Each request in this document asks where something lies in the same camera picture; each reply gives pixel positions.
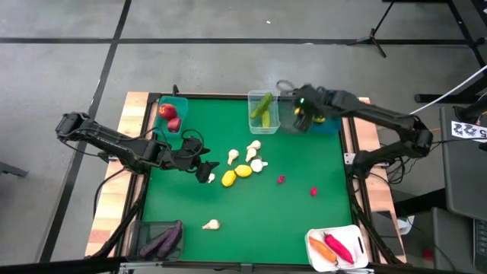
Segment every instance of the green mat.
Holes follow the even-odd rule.
[[[308,264],[304,236],[309,229],[352,223],[338,135],[253,135],[246,100],[189,100],[184,128],[203,134],[212,150],[203,160],[220,161],[216,178],[198,183],[194,174],[153,169],[143,215],[143,221],[183,222],[180,260]],[[245,163],[246,147],[255,139],[269,166],[223,187],[224,172]],[[179,148],[181,141],[171,143]],[[240,156],[229,167],[232,148]],[[277,184],[280,175],[283,184]],[[210,219],[221,222],[220,230],[202,229]]]

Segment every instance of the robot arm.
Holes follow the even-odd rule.
[[[363,103],[347,91],[315,89],[306,84],[293,93],[295,93],[294,107],[298,116],[294,126],[302,132],[310,128],[314,116],[324,118],[353,116],[397,132],[398,142],[374,151],[359,151],[355,155],[350,168],[358,178],[366,178],[375,164],[393,162],[401,156],[423,158],[430,151],[433,135],[417,116],[404,115]]]
[[[101,149],[98,155],[108,159],[116,156],[120,163],[137,174],[145,174],[152,167],[162,170],[177,169],[196,173],[200,183],[208,180],[212,169],[218,162],[204,162],[200,155],[210,152],[201,141],[192,136],[183,138],[181,149],[172,150],[167,142],[131,138],[115,130],[102,126],[90,119],[86,113],[67,113],[56,127],[61,142],[84,141]]]

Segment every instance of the gray floor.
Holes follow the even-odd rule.
[[[121,0],[3,1],[0,37],[112,37],[122,6]],[[122,37],[359,38],[386,8],[374,0],[140,0],[132,2]],[[484,35],[485,26],[472,19],[473,7],[462,2],[459,9],[472,21],[473,33]],[[462,34],[446,5],[397,4],[377,37]],[[35,260],[72,156],[54,129],[63,113],[88,109],[107,50],[108,45],[0,44],[0,161],[30,171],[25,179],[0,177],[0,264]],[[345,89],[408,113],[420,107],[413,94],[443,94],[479,68],[465,46],[384,50],[386,59],[372,46],[119,45],[97,121],[116,128],[127,91],[163,92],[178,84],[182,92],[245,94],[272,88],[281,78]],[[420,117],[431,129],[439,127],[438,107]],[[380,139],[388,143],[396,136],[385,129]],[[94,191],[105,170],[102,161],[84,157],[53,260],[83,257]],[[419,195],[443,185],[438,148],[394,189]]]

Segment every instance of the red apple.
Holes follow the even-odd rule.
[[[181,118],[179,117],[176,117],[171,121],[167,122],[167,130],[169,130],[169,132],[178,132],[180,131],[180,127],[181,127]]]
[[[177,117],[176,107],[172,104],[162,104],[158,109],[159,116],[166,119],[167,121]]]

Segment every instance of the white cable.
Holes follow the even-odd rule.
[[[463,87],[468,81],[472,80],[474,77],[476,77],[478,74],[480,74],[480,72],[483,72],[485,69],[487,69],[487,65],[483,68],[481,68],[478,72],[474,73],[472,76],[468,77],[467,80],[463,81],[461,84],[457,85],[454,89],[452,89],[451,91],[448,91],[446,94],[442,95],[441,97],[439,97],[438,99],[432,101],[431,103],[427,104],[427,105],[424,105],[420,108],[418,108],[417,110],[411,112],[410,114],[414,114],[414,113],[417,113],[421,110],[424,110],[426,107],[429,107],[431,106],[432,104],[435,104],[436,102],[438,102],[439,100],[445,98],[446,96],[450,95],[451,93],[457,91],[459,88]]]

